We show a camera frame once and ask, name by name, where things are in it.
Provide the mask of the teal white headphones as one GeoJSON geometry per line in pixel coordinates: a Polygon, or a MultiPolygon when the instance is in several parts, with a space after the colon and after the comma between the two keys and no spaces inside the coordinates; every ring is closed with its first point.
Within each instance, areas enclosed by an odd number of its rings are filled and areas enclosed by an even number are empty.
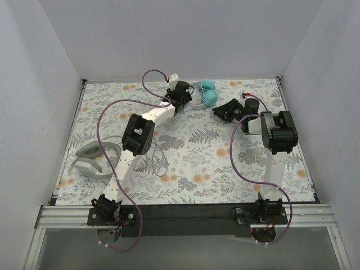
{"type": "Polygon", "coordinates": [[[188,103],[193,110],[201,110],[214,106],[218,101],[218,93],[214,81],[205,79],[191,84],[192,100],[188,103]]]}

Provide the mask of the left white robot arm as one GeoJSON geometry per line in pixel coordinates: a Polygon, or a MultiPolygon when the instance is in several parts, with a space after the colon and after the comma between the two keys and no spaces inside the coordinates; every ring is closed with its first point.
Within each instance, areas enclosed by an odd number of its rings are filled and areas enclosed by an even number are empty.
{"type": "Polygon", "coordinates": [[[155,128],[175,116],[179,109],[192,100],[189,92],[191,88],[189,83],[179,80],[174,87],[166,90],[166,95],[158,105],[132,100],[153,109],[141,115],[130,116],[121,139],[118,164],[113,166],[111,160],[107,159],[112,170],[110,182],[102,195],[92,200],[95,213],[106,224],[113,225],[119,220],[122,197],[128,197],[121,182],[131,177],[136,163],[149,151],[155,128]]]}

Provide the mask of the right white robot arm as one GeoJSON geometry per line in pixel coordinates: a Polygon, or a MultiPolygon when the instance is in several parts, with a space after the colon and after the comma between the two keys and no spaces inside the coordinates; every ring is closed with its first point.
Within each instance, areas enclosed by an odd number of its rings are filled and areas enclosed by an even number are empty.
{"type": "Polygon", "coordinates": [[[212,109],[214,115],[226,123],[238,121],[238,127],[244,134],[262,137],[266,153],[264,179],[252,181],[247,179],[237,169],[235,172],[241,179],[260,185],[258,198],[254,203],[235,208],[239,224],[287,223],[282,197],[282,189],[286,160],[298,144],[298,132],[291,112],[280,111],[277,114],[265,109],[259,112],[259,106],[264,104],[259,98],[246,93],[242,100],[232,99],[230,102],[212,109]]]}

